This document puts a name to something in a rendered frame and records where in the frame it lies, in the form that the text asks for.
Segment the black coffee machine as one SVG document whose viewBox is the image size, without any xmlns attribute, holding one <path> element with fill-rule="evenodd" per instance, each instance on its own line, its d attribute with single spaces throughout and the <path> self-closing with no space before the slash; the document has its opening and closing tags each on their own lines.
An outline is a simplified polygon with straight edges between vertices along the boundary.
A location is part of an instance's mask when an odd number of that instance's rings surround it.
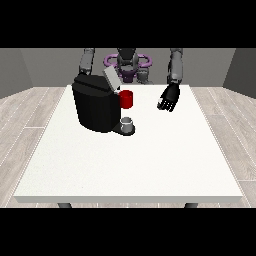
<svg viewBox="0 0 256 256">
<path fill-rule="evenodd" d="M 80 73 L 72 84 L 79 122 L 94 132 L 116 132 L 123 136 L 135 133 L 135 126 L 124 131 L 121 124 L 120 96 L 115 94 L 106 78 Z"/>
</svg>

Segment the red pod holder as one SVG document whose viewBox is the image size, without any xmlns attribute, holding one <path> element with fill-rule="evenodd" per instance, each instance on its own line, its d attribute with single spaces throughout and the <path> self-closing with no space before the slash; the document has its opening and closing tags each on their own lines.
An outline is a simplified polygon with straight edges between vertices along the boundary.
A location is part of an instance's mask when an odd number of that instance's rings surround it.
<svg viewBox="0 0 256 256">
<path fill-rule="evenodd" d="M 133 106 L 133 92 L 130 90 L 122 90 L 119 92 L 120 107 L 129 109 Z"/>
</svg>

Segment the pale grey machine lid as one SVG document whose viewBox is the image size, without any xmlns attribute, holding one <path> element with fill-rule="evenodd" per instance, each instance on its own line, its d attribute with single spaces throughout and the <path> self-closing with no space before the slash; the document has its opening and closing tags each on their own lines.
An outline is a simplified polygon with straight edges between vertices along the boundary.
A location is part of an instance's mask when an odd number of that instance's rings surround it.
<svg viewBox="0 0 256 256">
<path fill-rule="evenodd" d="M 109 86 L 116 91 L 122 84 L 113 66 L 109 66 L 103 70 L 103 75 L 107 79 Z"/>
</svg>

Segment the small grey cup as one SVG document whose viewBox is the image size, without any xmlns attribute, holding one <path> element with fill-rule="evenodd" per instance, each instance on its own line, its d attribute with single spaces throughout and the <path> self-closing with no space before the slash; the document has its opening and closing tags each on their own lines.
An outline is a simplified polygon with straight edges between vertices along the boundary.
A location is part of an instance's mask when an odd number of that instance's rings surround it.
<svg viewBox="0 0 256 256">
<path fill-rule="evenodd" d="M 124 133 L 129 133 L 133 129 L 133 121 L 130 117 L 123 117 L 120 120 L 120 124 L 121 124 L 121 131 Z"/>
</svg>

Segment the small grey coffee pod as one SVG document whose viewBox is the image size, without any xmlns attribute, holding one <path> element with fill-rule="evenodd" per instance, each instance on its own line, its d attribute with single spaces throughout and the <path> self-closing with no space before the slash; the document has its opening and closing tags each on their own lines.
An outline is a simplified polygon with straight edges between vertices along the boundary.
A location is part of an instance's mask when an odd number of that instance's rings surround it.
<svg viewBox="0 0 256 256">
<path fill-rule="evenodd" d="M 140 68 L 137 71 L 137 82 L 141 84 L 147 84 L 149 82 L 148 76 L 149 70 L 147 68 Z"/>
</svg>

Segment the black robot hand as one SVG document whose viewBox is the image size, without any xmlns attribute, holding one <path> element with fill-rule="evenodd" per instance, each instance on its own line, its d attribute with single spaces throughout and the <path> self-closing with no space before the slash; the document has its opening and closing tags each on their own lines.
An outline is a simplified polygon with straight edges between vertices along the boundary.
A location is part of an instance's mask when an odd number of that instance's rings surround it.
<svg viewBox="0 0 256 256">
<path fill-rule="evenodd" d="M 180 88 L 178 83 L 170 83 L 160 96 L 157 108 L 172 112 L 179 100 Z"/>
</svg>

